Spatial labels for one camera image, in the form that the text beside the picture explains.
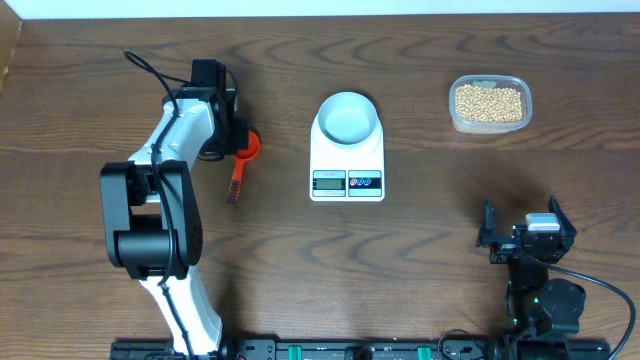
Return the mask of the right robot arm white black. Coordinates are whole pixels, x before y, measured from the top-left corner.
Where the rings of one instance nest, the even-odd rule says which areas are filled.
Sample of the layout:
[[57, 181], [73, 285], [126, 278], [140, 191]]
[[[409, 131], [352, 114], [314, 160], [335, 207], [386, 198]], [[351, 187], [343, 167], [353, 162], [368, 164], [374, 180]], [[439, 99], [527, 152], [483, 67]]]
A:
[[507, 315], [514, 329], [489, 341], [488, 359], [568, 359], [569, 337], [579, 332], [586, 292], [569, 280], [549, 277], [549, 269], [570, 250], [577, 230], [556, 198], [546, 213], [530, 213], [510, 235], [496, 233], [494, 206], [485, 202], [478, 247], [492, 264], [505, 264], [509, 279]]

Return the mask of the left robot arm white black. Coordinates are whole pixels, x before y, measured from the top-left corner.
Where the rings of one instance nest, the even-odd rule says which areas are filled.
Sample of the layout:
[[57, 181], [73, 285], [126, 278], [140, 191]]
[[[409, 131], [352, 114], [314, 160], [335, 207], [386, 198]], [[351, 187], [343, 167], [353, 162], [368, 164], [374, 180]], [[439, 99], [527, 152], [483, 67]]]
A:
[[122, 162], [101, 169], [106, 251], [155, 299], [171, 332], [165, 341], [120, 340], [113, 359], [234, 359], [197, 264], [203, 227], [191, 170], [197, 159], [219, 161], [249, 145], [235, 119], [237, 89], [226, 66], [195, 59], [191, 77], [168, 88], [163, 114], [145, 144]]

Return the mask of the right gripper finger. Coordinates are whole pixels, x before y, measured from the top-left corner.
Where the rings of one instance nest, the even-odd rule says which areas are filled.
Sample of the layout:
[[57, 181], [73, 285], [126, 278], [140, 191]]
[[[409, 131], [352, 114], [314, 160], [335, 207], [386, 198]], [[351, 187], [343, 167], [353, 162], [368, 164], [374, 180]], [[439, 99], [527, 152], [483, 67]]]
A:
[[477, 247], [490, 247], [495, 241], [495, 225], [494, 225], [494, 206], [490, 200], [485, 201], [484, 215], [482, 225], [479, 229], [476, 246]]
[[553, 213], [559, 222], [560, 232], [565, 235], [576, 235], [577, 230], [562, 211], [558, 200], [555, 196], [551, 196], [548, 202], [548, 210]]

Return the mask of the orange measuring scoop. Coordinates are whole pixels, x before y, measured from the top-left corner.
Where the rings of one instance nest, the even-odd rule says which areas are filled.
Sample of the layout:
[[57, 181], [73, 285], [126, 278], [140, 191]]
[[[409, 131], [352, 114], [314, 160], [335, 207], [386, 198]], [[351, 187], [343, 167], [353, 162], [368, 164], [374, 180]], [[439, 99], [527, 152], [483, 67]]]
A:
[[260, 151], [260, 138], [255, 132], [250, 131], [248, 133], [248, 147], [245, 150], [239, 150], [238, 153], [234, 156], [235, 165], [229, 187], [229, 203], [236, 203], [239, 200], [244, 167], [247, 163], [255, 160], [259, 156]]

